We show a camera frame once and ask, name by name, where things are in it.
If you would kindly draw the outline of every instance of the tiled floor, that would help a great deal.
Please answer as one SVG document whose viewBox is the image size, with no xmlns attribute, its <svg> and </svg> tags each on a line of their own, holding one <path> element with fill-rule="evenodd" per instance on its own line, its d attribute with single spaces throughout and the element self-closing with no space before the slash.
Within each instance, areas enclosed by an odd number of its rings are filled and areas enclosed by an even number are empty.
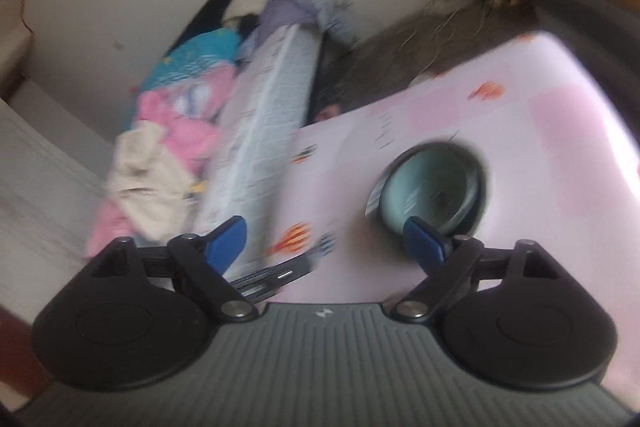
<svg viewBox="0 0 640 427">
<path fill-rule="evenodd" d="M 312 114 L 329 103 L 337 102 L 345 112 L 375 102 L 405 89 L 422 70 L 449 70 L 538 27 L 529 5 L 494 9 L 481 24 L 480 4 L 474 4 L 438 32 L 447 19 L 414 14 L 329 65 L 318 80 Z"/>
</svg>

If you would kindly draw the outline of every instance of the gray ribbed surface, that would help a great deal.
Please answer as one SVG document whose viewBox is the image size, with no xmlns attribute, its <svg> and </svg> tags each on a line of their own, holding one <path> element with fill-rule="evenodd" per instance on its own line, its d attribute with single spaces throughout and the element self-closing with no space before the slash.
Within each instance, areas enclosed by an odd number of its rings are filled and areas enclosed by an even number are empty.
<svg viewBox="0 0 640 427">
<path fill-rule="evenodd" d="M 18 417 L 28 427 L 609 427 L 631 415 L 590 383 L 525 394 L 477 380 L 427 328 L 395 323 L 377 305 L 276 304 L 223 327 L 161 383 L 109 394 L 54 384 Z"/>
</svg>

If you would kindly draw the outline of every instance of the dark floor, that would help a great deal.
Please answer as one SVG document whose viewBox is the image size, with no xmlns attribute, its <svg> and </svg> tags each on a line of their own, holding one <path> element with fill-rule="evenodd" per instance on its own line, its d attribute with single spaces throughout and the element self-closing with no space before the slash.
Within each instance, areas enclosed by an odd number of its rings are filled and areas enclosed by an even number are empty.
<svg viewBox="0 0 640 427">
<path fill-rule="evenodd" d="M 538 27 L 528 4 L 501 7 L 484 16 L 477 3 L 457 12 L 438 31 L 448 18 L 419 12 L 323 68 L 312 96 L 311 114 L 330 103 L 338 103 L 341 112 L 362 107 L 406 89 L 423 71 L 447 71 Z"/>
</svg>

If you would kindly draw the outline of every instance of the silver screw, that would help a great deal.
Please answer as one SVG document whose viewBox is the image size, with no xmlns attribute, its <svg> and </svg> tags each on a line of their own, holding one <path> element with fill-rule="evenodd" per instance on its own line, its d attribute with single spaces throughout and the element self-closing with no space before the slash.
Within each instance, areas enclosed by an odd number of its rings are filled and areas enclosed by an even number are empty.
<svg viewBox="0 0 640 427">
<path fill-rule="evenodd" d="M 403 317 L 418 319 L 419 317 L 423 317 L 427 314 L 429 307 L 418 301 L 403 301 L 396 306 L 396 310 Z"/>
<path fill-rule="evenodd" d="M 228 315 L 229 317 L 240 318 L 251 314 L 254 307 L 244 301 L 227 301 L 220 306 L 220 310 L 223 314 Z"/>
</svg>

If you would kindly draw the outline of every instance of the green bowl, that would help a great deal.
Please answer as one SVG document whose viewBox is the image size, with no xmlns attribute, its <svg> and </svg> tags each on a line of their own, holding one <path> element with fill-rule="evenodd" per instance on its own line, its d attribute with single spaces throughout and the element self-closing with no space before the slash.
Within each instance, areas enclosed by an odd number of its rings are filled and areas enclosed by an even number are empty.
<svg viewBox="0 0 640 427">
<path fill-rule="evenodd" d="M 400 156 L 380 192 L 382 221 L 401 235 L 417 216 L 444 235 L 456 228 L 481 197 L 479 163 L 462 147 L 444 142 L 418 146 Z"/>
</svg>

